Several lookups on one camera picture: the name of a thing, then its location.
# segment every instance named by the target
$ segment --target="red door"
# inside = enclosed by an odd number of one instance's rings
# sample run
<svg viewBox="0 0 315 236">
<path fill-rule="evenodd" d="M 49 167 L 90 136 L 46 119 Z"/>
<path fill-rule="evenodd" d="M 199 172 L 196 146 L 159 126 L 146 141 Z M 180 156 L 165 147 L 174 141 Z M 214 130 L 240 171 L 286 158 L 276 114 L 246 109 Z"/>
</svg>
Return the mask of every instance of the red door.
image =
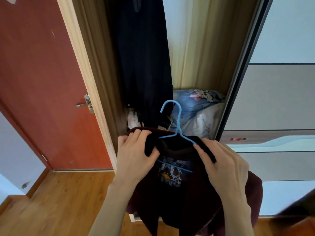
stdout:
<svg viewBox="0 0 315 236">
<path fill-rule="evenodd" d="M 57 0 L 0 0 L 0 100 L 53 169 L 112 168 Z"/>
</svg>

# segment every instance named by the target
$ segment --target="wooden floor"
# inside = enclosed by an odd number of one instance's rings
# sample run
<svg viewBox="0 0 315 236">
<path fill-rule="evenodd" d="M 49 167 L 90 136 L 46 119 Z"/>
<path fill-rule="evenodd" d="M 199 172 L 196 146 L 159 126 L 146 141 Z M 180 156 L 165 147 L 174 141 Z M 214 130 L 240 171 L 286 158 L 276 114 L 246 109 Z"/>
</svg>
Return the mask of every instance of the wooden floor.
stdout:
<svg viewBox="0 0 315 236">
<path fill-rule="evenodd" d="M 13 200 L 0 216 L 1 236 L 87 236 L 105 199 L 113 172 L 49 173 L 31 199 Z M 268 221 L 259 221 L 256 236 L 270 236 Z M 150 235 L 142 222 L 125 215 L 121 235 Z M 178 230 L 159 222 L 159 236 Z"/>
</svg>

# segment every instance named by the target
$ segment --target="wardrobe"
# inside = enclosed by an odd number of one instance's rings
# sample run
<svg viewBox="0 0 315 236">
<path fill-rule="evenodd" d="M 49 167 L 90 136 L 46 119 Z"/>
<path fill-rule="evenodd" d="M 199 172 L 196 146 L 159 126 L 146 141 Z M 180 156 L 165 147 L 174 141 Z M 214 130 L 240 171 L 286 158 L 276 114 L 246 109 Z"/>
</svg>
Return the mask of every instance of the wardrobe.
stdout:
<svg viewBox="0 0 315 236">
<path fill-rule="evenodd" d="M 57 0 L 113 169 L 127 108 L 112 41 L 114 0 Z M 219 140 L 272 0 L 163 0 L 174 89 L 226 95 Z"/>
</svg>

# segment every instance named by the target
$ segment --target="door lock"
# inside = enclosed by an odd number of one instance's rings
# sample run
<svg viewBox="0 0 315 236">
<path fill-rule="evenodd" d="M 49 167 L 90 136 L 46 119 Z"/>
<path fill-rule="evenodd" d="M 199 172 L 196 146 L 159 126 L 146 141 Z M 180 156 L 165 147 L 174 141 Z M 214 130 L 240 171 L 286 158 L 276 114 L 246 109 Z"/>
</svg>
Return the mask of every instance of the door lock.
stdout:
<svg viewBox="0 0 315 236">
<path fill-rule="evenodd" d="M 91 103 L 91 100 L 90 100 L 90 96 L 88 94 L 84 95 L 84 99 L 86 101 L 86 103 L 77 103 L 76 104 L 76 107 L 82 107 L 82 106 L 87 106 L 90 110 L 90 113 L 91 114 L 94 114 L 94 110 L 93 110 L 93 106 L 92 106 L 92 103 Z"/>
</svg>

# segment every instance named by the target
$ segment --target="person's left hand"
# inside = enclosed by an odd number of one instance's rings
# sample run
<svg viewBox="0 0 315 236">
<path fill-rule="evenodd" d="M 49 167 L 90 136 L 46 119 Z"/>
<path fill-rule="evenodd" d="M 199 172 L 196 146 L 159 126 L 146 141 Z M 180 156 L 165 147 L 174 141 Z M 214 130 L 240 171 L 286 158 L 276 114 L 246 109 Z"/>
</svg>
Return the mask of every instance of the person's left hand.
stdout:
<svg viewBox="0 0 315 236">
<path fill-rule="evenodd" d="M 150 131 L 137 129 L 129 136 L 118 137 L 117 171 L 114 180 L 136 187 L 151 170 L 160 153 L 154 147 L 149 157 L 144 154 L 149 134 Z"/>
</svg>

